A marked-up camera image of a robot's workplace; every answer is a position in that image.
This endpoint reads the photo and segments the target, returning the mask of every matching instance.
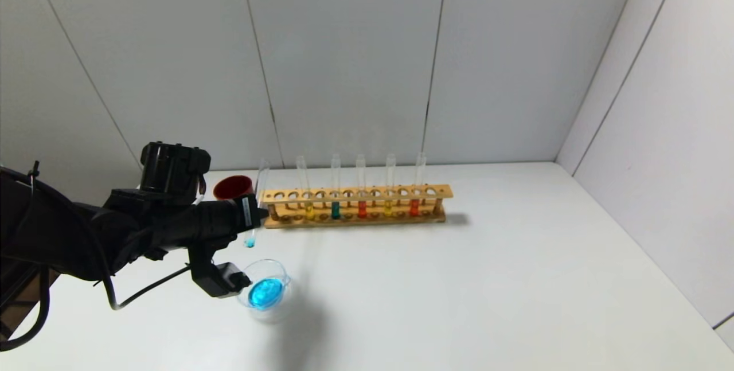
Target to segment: empty test tube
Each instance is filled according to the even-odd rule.
[[[298,170],[298,178],[301,180],[301,191],[303,198],[311,198],[311,190],[309,188],[309,175],[307,175],[306,159],[303,156],[296,157],[296,169]],[[314,202],[306,202],[306,219],[313,220],[317,216],[314,212]]]
[[[365,179],[365,155],[363,154],[357,155],[357,188],[357,196],[360,197],[357,217],[365,219],[367,217],[367,201],[364,198],[367,196],[367,182]]]
[[[339,154],[335,153],[331,157],[331,196],[338,196],[339,189],[339,173],[341,172],[341,159]],[[331,218],[339,219],[339,201],[333,201],[331,203]]]
[[[395,155],[388,154],[388,160],[385,162],[385,169],[387,170],[385,195],[388,196],[388,198],[385,199],[385,216],[393,215],[393,200],[389,197],[395,195],[395,164]]]
[[[415,181],[412,187],[412,193],[420,193],[419,188],[423,185],[423,177],[425,173],[425,153],[420,152],[415,159]],[[420,199],[411,199],[411,216],[419,215]]]

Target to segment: beaker with blue liquid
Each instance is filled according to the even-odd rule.
[[[250,308],[256,319],[273,321],[286,314],[291,293],[285,267],[273,259],[260,259],[243,270],[252,285],[242,290],[237,300]]]

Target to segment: red cup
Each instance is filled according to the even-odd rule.
[[[252,193],[252,179],[245,175],[234,175],[234,177],[225,178],[217,183],[213,191],[214,197],[218,201],[239,198],[250,193]]]

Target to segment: red liquid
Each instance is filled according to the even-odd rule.
[[[417,206],[420,204],[420,199],[411,199],[411,216],[417,216],[419,215],[419,210],[417,209]]]
[[[365,219],[367,217],[367,202],[359,203],[359,211],[357,211],[357,217]]]

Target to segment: test tube with blue liquid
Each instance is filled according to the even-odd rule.
[[[339,154],[335,153],[331,157],[331,196],[339,196],[339,173],[341,172],[341,159]],[[331,203],[331,218],[339,219],[339,201],[333,201]]]
[[[270,173],[270,163],[262,159],[260,160],[260,169],[257,170],[257,181],[255,181],[255,197],[257,198],[257,207],[263,207],[263,195],[265,191],[265,185],[268,180],[268,173]],[[244,245],[247,248],[253,248],[255,246],[255,235],[262,228],[251,229],[248,232],[247,239],[244,241]]]

